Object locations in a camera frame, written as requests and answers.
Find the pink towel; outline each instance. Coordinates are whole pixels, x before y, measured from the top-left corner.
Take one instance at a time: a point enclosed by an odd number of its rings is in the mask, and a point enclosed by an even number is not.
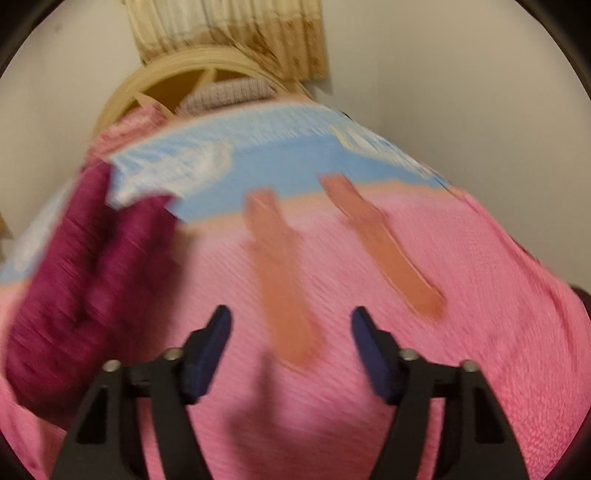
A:
[[[156,133],[166,123],[166,116],[157,103],[133,109],[92,141],[83,169],[107,160],[109,154]]]
[[[447,299],[441,321],[409,311],[336,207],[286,216],[301,235],[303,289],[325,341],[320,359],[304,374],[269,357],[247,231],[200,241],[177,291],[171,286],[160,298],[144,358],[180,345],[216,305],[227,304],[234,313],[235,329],[212,391],[190,407],[213,476],[369,476],[392,411],[373,395],[350,335],[350,313],[365,305],[380,328],[430,361],[479,362],[515,430],[531,479],[542,480],[591,406],[591,322],[581,302],[469,197],[368,199],[387,214],[408,255],[441,288]],[[6,393],[4,379],[2,388]],[[4,398],[0,428],[20,458],[38,466],[35,477],[46,479],[38,420]],[[434,408],[421,480],[434,465],[440,406]],[[162,480],[146,423],[144,447],[152,478]]]

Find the metal screw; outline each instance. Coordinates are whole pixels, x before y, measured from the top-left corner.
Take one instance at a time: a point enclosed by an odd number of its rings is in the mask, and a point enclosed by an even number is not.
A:
[[[464,360],[462,362],[462,368],[471,374],[480,371],[480,365],[478,365],[474,360]]]
[[[418,360],[420,355],[418,354],[418,352],[411,348],[403,348],[402,350],[400,350],[400,357],[402,358],[402,360],[412,362]]]
[[[168,361],[178,360],[183,356],[182,348],[169,348],[164,352],[164,358]]]
[[[103,370],[108,373],[116,372],[121,368],[121,362],[119,360],[109,360],[103,365]]]

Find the cloth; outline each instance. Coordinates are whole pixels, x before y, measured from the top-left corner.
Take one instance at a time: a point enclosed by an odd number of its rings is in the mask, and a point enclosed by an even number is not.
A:
[[[211,83],[196,92],[189,93],[177,108],[177,113],[196,115],[229,105],[267,100],[275,90],[262,80],[241,78]]]
[[[244,227],[208,236],[191,249],[178,289],[160,297],[146,318],[170,319],[152,324],[142,349],[149,359],[181,345],[217,304],[233,308],[235,329],[212,390],[189,408],[214,477],[358,480],[369,475],[392,410],[372,393],[349,332],[352,309],[365,305],[381,329],[428,360],[479,362],[507,413],[531,479],[542,480],[591,404],[591,322],[580,300],[470,197],[364,196],[386,213],[390,226],[395,223],[401,245],[441,288],[447,299],[441,321],[425,322],[392,293],[332,205],[313,215],[286,215],[301,238],[303,289],[324,334],[313,369],[294,372],[268,355],[256,272],[243,247],[252,237]],[[14,405],[0,415],[0,427],[19,457],[42,466],[38,420]],[[440,425],[439,405],[421,480],[432,470]],[[161,480],[153,432],[146,424],[143,432],[150,474]],[[25,442],[23,436],[30,435],[34,441]],[[35,477],[47,475],[39,467]]]
[[[130,358],[171,267],[171,197],[115,212],[105,204],[111,170],[98,163],[82,174],[8,336],[6,375],[19,403],[59,425],[105,361]]]
[[[183,236],[198,240],[180,258],[183,272],[154,296],[135,360],[181,345],[218,304],[233,310],[235,330],[212,391],[189,408],[216,478],[369,476],[392,410],[372,393],[355,351],[350,313],[360,305],[403,347],[433,362],[470,358],[483,366],[532,480],[543,480],[573,440],[591,404],[591,322],[581,302],[473,199],[379,135],[319,105],[251,105],[167,128],[109,158],[118,166],[115,203],[173,192],[179,200],[171,210],[188,223]],[[446,308],[439,321],[415,315],[388,284],[322,189],[319,177],[331,174],[353,182],[441,291]],[[263,188],[276,192],[297,236],[301,295],[321,339],[303,371],[269,354],[249,251],[255,238],[242,214],[245,195]],[[0,275],[4,331],[23,295],[15,282],[43,256],[63,196],[40,213]],[[60,435],[16,406],[2,381],[0,429],[36,478],[46,480]],[[440,406],[435,402],[421,479],[434,462]],[[149,415],[142,414],[149,469],[162,480]]]

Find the white wall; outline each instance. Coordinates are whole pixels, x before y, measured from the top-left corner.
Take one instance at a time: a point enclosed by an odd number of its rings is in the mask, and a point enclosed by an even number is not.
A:
[[[316,100],[360,124],[381,125],[378,6],[390,0],[322,0],[330,79],[307,86]]]
[[[591,102],[514,0],[382,4],[381,133],[591,288]]]
[[[0,213],[15,236],[80,167],[103,105],[139,65],[119,0],[66,0],[18,51],[0,79]]]

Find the magenta towel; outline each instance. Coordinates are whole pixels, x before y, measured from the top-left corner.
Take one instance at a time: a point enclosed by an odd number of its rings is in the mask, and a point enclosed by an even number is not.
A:
[[[59,425],[106,360],[132,357],[150,298],[166,278],[171,197],[114,212],[105,205],[111,171],[99,162],[81,175],[8,337],[16,398]]]

